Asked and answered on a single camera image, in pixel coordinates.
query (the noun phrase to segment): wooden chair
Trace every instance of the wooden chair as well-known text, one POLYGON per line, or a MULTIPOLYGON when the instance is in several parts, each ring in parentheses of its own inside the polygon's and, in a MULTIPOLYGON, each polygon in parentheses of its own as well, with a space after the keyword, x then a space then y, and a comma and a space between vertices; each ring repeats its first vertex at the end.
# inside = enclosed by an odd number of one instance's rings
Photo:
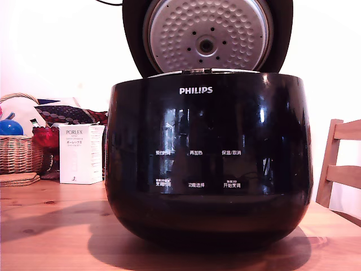
MULTIPOLYGON (((350 123, 344 123, 343 120, 331 120, 316 197, 316 202, 326 208, 329 208, 334 182, 361 189, 361 167, 336 166, 340 140, 361 141, 361 120, 350 123)), ((361 220, 345 213, 336 213, 361 226, 361 220)))

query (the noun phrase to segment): glossy black surface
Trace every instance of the glossy black surface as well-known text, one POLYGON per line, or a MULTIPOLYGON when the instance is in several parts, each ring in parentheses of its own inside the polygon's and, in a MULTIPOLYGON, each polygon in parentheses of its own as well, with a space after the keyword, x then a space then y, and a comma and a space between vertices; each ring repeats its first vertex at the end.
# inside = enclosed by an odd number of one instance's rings
POLYGON ((185 247, 266 246, 294 230, 308 208, 309 119, 297 77, 124 82, 113 88, 108 125, 108 200, 142 238, 185 247), (195 87, 205 93, 180 94, 195 87))
MULTIPOLYGON (((123 24, 130 52, 138 71, 147 78, 158 74, 143 43, 144 18, 152 0, 123 0, 123 24)), ((293 24, 293 0, 266 0, 274 21, 270 54, 260 72, 279 72, 287 55, 293 24)))

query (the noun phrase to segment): red glass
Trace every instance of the red glass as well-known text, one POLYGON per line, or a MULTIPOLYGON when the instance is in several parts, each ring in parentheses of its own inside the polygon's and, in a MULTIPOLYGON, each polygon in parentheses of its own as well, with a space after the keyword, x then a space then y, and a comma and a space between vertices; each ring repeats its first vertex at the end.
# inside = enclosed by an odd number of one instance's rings
POLYGON ((52 154, 52 166, 41 178, 43 180, 58 180, 60 178, 59 129, 56 127, 34 127, 33 134, 33 140, 44 150, 52 154))

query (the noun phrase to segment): white box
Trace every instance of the white box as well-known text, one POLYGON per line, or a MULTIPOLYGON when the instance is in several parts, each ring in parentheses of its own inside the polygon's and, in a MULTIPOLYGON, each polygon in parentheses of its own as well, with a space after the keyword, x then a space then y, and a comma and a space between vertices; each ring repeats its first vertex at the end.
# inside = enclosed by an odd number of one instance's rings
POLYGON ((60 183, 91 185, 103 180, 104 126, 59 125, 60 183))

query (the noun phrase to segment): blue ball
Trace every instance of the blue ball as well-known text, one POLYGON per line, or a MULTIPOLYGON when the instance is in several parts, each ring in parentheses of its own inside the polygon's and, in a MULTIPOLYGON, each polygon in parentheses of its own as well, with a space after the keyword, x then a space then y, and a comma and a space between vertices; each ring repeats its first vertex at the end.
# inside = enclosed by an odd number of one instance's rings
POLYGON ((24 135, 23 127, 14 120, 0 121, 0 136, 20 136, 24 135))

